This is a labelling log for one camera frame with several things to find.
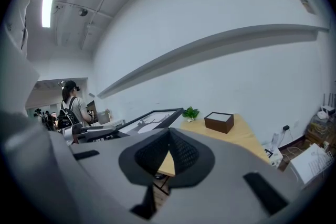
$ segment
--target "white ceiling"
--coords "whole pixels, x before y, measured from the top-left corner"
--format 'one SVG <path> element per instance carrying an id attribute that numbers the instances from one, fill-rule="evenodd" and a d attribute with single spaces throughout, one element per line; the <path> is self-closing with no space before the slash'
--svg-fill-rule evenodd
<path id="1" fill-rule="evenodd" d="M 42 28 L 42 0 L 31 0 L 26 14 L 27 58 L 30 61 L 47 58 L 50 50 L 65 48 L 93 52 L 107 26 L 128 1 L 54 0 L 51 27 Z M 87 16 L 79 16 L 81 8 L 88 10 Z"/>

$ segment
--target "cap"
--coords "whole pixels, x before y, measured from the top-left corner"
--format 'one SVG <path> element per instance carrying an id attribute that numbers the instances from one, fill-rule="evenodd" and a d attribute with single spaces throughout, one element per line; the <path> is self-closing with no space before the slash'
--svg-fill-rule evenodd
<path id="1" fill-rule="evenodd" d="M 77 91 L 79 91 L 79 87 L 76 85 L 76 83 L 72 80 L 68 80 L 65 85 L 65 88 L 67 88 L 68 90 L 72 90 L 73 88 L 76 88 Z"/>

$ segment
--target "woman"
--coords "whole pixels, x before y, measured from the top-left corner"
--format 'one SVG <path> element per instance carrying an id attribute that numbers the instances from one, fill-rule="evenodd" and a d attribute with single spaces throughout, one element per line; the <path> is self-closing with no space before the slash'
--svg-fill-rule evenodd
<path id="1" fill-rule="evenodd" d="M 36 109 L 35 110 L 36 114 L 37 114 L 37 122 L 42 124 L 42 115 L 41 115 L 41 109 Z"/>
<path id="2" fill-rule="evenodd" d="M 62 104 L 64 108 L 69 109 L 71 99 L 77 97 L 77 91 L 79 91 L 79 87 L 77 87 L 74 81 L 69 80 L 65 83 L 65 86 L 62 90 Z M 86 110 L 86 104 L 84 100 L 80 97 L 75 98 L 75 100 L 73 101 L 71 111 L 75 114 L 77 120 L 82 123 L 83 126 L 88 125 L 85 124 L 85 122 L 92 121 L 92 117 L 88 114 Z"/>

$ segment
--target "black backpack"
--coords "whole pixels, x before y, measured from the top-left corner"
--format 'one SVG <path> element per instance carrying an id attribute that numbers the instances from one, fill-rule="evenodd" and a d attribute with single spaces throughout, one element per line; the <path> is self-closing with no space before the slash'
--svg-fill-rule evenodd
<path id="1" fill-rule="evenodd" d="M 76 115 L 72 112 L 72 106 L 74 105 L 74 100 L 76 98 L 77 97 L 73 97 L 70 100 L 68 109 L 65 109 L 63 107 L 63 102 L 62 102 L 61 110 L 59 111 L 59 115 L 57 117 L 57 121 L 58 121 L 57 127 L 59 130 L 79 123 Z"/>
<path id="2" fill-rule="evenodd" d="M 47 121 L 46 121 L 46 117 L 44 115 L 40 115 L 39 117 L 41 117 L 41 122 L 44 125 L 44 127 L 49 130 L 48 125 L 47 125 Z"/>

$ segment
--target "floor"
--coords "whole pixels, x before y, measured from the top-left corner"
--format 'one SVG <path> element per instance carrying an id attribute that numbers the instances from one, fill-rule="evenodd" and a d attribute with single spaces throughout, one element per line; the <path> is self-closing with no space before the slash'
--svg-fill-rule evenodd
<path id="1" fill-rule="evenodd" d="M 310 146 L 310 142 L 307 140 L 300 140 L 294 145 L 285 148 L 284 150 L 280 150 L 281 154 L 284 156 L 278 169 L 280 171 L 284 171 L 290 162 L 291 159 L 294 159 L 296 156 L 299 156 L 303 151 L 305 151 Z"/>
<path id="2" fill-rule="evenodd" d="M 154 180 L 154 183 L 157 184 L 159 187 L 161 187 L 165 181 L 166 181 L 166 178 L 162 180 Z M 156 187 L 154 187 L 153 189 L 154 189 L 154 201 L 155 201 L 156 209 L 157 211 L 159 211 L 162 205 L 168 199 L 168 196 Z M 165 184 L 162 187 L 162 190 L 165 191 L 166 193 L 169 193 L 167 184 Z"/>

